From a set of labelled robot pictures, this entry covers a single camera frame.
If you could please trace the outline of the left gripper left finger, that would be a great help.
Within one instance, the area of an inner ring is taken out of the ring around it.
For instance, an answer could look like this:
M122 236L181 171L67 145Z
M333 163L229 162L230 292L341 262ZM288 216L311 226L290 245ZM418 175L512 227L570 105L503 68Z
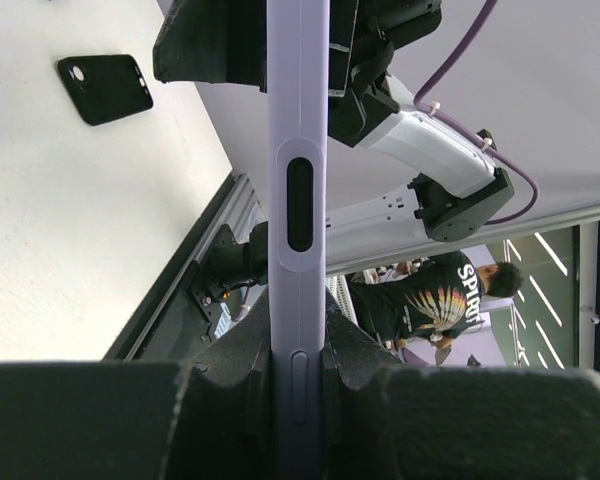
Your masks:
M190 360L0 363L0 479L267 479L269 303Z

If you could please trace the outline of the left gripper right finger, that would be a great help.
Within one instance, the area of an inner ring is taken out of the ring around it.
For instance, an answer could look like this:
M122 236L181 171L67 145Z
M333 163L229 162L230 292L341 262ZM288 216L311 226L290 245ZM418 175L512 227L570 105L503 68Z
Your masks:
M326 302L329 479L600 479L600 374L413 367Z

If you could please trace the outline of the lilac cased phone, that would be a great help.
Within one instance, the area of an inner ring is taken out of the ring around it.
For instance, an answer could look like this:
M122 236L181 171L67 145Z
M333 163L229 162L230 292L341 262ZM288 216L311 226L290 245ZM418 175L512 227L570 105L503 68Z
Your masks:
M274 471L319 479L330 4L270 1L266 16Z

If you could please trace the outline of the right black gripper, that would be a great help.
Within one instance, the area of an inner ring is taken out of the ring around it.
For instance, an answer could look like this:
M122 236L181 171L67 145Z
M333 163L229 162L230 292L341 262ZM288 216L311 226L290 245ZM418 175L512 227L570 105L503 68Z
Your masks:
M395 51L441 20L439 1L330 1L329 137L354 147L400 111L386 80Z

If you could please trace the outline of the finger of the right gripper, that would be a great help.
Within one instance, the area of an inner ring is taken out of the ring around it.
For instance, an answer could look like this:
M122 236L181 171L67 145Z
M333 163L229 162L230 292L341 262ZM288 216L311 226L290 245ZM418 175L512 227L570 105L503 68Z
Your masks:
M182 0L171 3L153 47L162 83L235 84L266 90L266 3Z

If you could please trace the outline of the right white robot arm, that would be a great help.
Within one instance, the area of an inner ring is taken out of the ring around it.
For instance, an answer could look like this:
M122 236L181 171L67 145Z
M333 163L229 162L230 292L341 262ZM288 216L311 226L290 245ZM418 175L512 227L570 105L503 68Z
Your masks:
M395 52L440 24L437 1L174 1L155 78L257 87L267 99L269 212L204 266L219 286L345 264L370 247L457 242L513 197L488 140L393 76ZM327 143L375 150L415 172L385 196L326 207Z

